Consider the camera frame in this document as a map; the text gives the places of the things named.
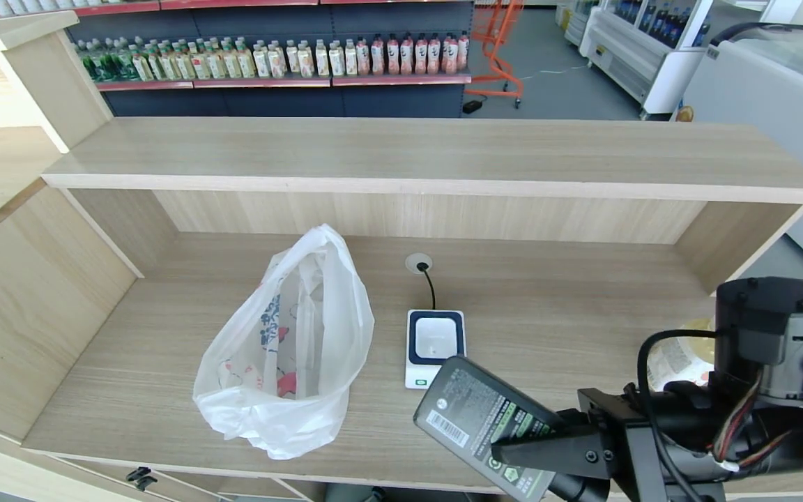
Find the cabinet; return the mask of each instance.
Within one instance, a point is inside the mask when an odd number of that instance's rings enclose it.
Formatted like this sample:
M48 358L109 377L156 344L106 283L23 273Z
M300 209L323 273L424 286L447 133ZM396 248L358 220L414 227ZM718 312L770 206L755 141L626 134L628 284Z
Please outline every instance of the cabinet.
M0 208L0 439L137 500L315 502L325 482L499 493L411 423L405 312L428 296L407 254L433 257L471 356L558 409L633 379L647 334L709 315L714 286L803 213L803 167L743 126L104 122ZM192 382L271 255L323 222L367 287L373 344L337 440L274 462L211 431ZM124 482L138 466L158 478L144 493ZM783 479L803 492L803 474Z

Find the sticker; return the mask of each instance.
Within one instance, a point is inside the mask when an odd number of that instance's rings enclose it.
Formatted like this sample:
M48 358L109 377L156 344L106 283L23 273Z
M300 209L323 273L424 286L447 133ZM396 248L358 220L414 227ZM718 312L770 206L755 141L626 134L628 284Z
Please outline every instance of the sticker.
M442 432L446 438L454 441L454 444L460 448L464 448L466 446L466 442L469 441L468 433L463 432L463 430L458 426L453 425L450 420L441 416L436 410L429 410L427 423L428 425L432 425L434 428L436 428L436 431Z

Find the display fridge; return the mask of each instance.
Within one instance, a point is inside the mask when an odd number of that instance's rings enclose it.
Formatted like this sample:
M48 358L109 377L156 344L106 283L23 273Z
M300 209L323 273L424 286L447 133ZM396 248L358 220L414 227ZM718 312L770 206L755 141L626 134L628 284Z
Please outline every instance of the display fridge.
M803 162L803 26L747 23L714 37L672 120L752 124ZM803 216L788 234L803 248Z

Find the floor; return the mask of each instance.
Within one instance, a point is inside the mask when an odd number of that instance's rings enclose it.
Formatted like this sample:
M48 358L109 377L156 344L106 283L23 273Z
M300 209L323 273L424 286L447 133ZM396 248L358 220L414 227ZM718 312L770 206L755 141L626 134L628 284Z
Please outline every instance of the floor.
M500 59L513 66L523 80L519 110L513 98L491 96L482 108L465 117L474 119L581 119L637 120L640 105L599 68L587 68L587 60L563 38L554 20L554 9L527 9L520 13ZM488 74L488 61L478 43L471 48L471 72ZM471 84L468 89L500 90L503 82Z

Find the plastic bag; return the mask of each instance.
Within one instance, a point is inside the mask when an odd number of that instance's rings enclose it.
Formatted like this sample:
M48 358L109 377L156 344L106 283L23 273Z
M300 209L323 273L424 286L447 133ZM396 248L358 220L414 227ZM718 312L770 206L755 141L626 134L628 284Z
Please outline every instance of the plastic bag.
M206 350L194 403L225 439L299 457L337 438L373 331L345 241L328 225L311 229L271 258Z

